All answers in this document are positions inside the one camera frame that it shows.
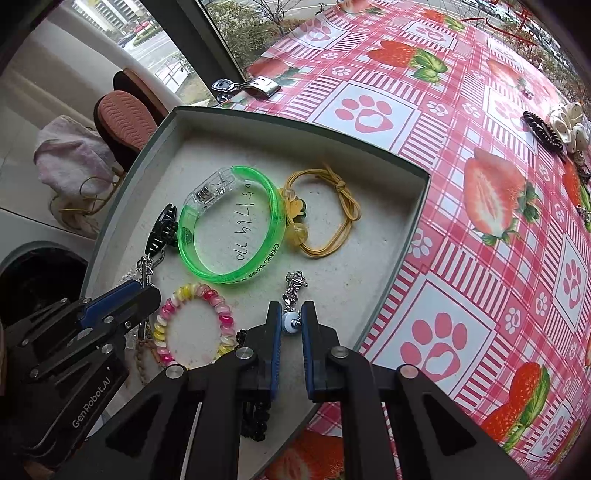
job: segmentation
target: green plastic bracelet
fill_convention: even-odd
[[[216,274],[203,265],[195,249],[197,221],[225,193],[254,181],[263,186],[269,197],[271,218],[263,243],[254,256],[237,270]],[[283,199],[273,183],[261,172],[250,167],[231,167],[218,170],[193,190],[183,205],[178,220],[178,250],[189,270],[211,283],[237,283],[254,277],[271,261],[285,233],[285,207]]]

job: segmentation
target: metal clip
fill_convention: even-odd
[[[228,79],[220,79],[212,85],[212,90],[222,92],[217,96],[218,101],[228,100],[236,93],[245,89],[252,89],[268,99],[281,89],[281,85],[267,77],[256,77],[244,83],[235,83]]]

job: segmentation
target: car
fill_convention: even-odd
[[[132,33],[128,33],[126,36],[124,36],[123,38],[121,38],[118,42],[117,45],[120,47],[125,47],[130,41],[132,41],[135,38],[135,32]]]
[[[144,28],[148,28],[149,26],[150,26],[150,22],[146,20],[145,22],[140,23],[137,27],[134,28],[134,33],[139,33]]]

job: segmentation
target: beaded bracelet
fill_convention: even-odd
[[[160,311],[156,315],[156,321],[154,322],[152,335],[154,337],[153,341],[156,347],[156,353],[166,367],[178,363],[166,343],[166,328],[168,323],[177,313],[177,310],[183,306],[184,302],[198,297],[203,298],[213,307],[220,321],[220,330],[222,333],[220,334],[220,344],[217,347],[214,360],[233,351],[236,346],[236,332],[234,330],[232,309],[226,304],[224,297],[218,294],[217,291],[212,290],[205,283],[187,283],[179,287],[169,299],[166,299],[164,305],[160,307]]]

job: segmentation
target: paw print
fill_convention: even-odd
[[[453,326],[452,318],[447,313],[438,313],[435,317],[435,337],[431,326],[425,320],[415,320],[412,326],[414,342],[404,342],[400,347],[402,361],[418,366],[431,380],[443,380],[460,369],[458,350],[466,346],[468,332],[463,323]]]
[[[517,310],[515,307],[511,307],[509,309],[509,313],[505,315],[505,321],[505,330],[507,330],[507,332],[512,335],[521,324],[521,311]]]
[[[548,310],[548,295],[541,292],[540,296],[535,300],[535,312],[544,317],[546,315],[546,310]]]
[[[570,390],[571,385],[573,384],[573,378],[572,377],[568,377],[566,379],[566,382],[564,382],[564,385],[562,387],[562,393],[565,394],[566,392],[568,392]]]
[[[415,31],[421,35],[426,35],[427,38],[434,41],[441,41],[445,40],[445,35],[439,33],[437,30],[434,30],[429,27],[417,27]]]
[[[504,100],[495,100],[495,109],[501,117],[509,120],[517,131],[529,131],[529,127],[527,127],[521,120],[522,112],[520,112],[513,103],[505,102]]]
[[[554,204],[554,216],[561,223],[565,220],[564,210],[562,209],[559,203]]]
[[[351,69],[348,69],[347,67],[334,67],[332,69],[332,74],[337,77],[344,77],[351,74]]]
[[[418,235],[418,238],[410,243],[408,253],[412,253],[414,258],[421,258],[422,255],[428,255],[430,253],[429,249],[433,246],[433,241],[429,237],[424,236],[422,228],[417,228],[414,234],[415,236]]]
[[[324,41],[330,38],[332,30],[317,18],[311,18],[300,25],[302,32],[310,41]]]
[[[581,269],[571,260],[566,264],[565,279],[562,282],[564,293],[569,296],[569,308],[573,309],[581,301]]]
[[[369,95],[359,95],[357,100],[343,99],[341,105],[344,108],[337,108],[336,116],[345,121],[355,120],[355,129],[358,132],[384,132],[394,127],[388,118],[392,115],[392,108],[386,102],[376,102]]]
[[[478,108],[476,108],[471,103],[464,103],[462,108],[468,115],[472,115],[474,118],[480,118],[480,112],[478,111]]]
[[[449,113],[447,111],[447,108],[445,108],[445,105],[443,105],[442,103],[435,103],[429,101],[427,102],[427,108],[429,108],[429,111],[431,113],[434,113],[437,116],[443,116]]]
[[[548,448],[550,445],[554,443],[556,437],[560,433],[560,429],[562,428],[563,424],[564,417],[560,417],[557,422],[554,422],[552,425],[550,425],[548,432],[542,438],[542,447]]]
[[[538,167],[538,171],[540,172],[540,175],[542,175],[544,181],[550,181],[550,172],[548,171],[548,168],[546,168],[546,165],[541,163]]]
[[[484,76],[482,75],[482,73],[478,72],[477,70],[472,70],[471,73],[472,73],[472,75],[474,75],[474,77],[476,77],[481,82],[484,82],[486,80],[486,78],[484,78]]]
[[[578,345],[577,342],[573,342],[573,344],[570,346],[569,349],[569,360],[573,360],[574,356],[577,354],[577,349],[578,349]]]

